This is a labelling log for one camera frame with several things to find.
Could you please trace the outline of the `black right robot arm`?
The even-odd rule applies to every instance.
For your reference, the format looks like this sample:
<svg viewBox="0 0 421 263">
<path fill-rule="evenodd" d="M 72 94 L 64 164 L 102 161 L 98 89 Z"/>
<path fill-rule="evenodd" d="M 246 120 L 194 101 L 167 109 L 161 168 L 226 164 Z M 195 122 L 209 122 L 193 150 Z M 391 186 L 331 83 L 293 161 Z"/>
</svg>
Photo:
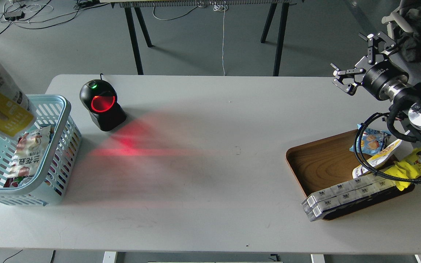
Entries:
<svg viewBox="0 0 421 263">
<path fill-rule="evenodd" d="M 407 142 L 421 142 L 421 83 L 411 85 L 408 73 L 391 61 L 390 56 L 397 51 L 397 44 L 384 32 L 359 36 L 368 44 L 367 55 L 354 68 L 341 70 L 334 68 L 333 83 L 343 92 L 353 96 L 362 87 L 376 100 L 391 100 L 388 113 L 375 113 L 361 124 L 354 139 L 354 153 L 361 166 L 374 175 L 399 182 L 421 184 L 421 179 L 403 179 L 369 165 L 358 144 L 360 134 L 370 123 L 385 117 L 389 132 Z"/>
</svg>

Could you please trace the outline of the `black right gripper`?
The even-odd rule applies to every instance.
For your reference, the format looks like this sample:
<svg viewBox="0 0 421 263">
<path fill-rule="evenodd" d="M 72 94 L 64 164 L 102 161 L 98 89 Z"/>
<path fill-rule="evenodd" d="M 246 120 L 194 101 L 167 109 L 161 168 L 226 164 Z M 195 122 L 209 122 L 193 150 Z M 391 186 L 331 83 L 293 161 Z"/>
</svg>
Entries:
<svg viewBox="0 0 421 263">
<path fill-rule="evenodd" d="M 332 83 L 349 96 L 353 96 L 361 85 L 377 100 L 393 100 L 407 88 L 409 75 L 388 58 L 399 51 L 396 42 L 386 33 L 358 34 L 368 44 L 367 55 L 358 61 L 358 67 L 341 70 L 333 67 Z"/>
</svg>

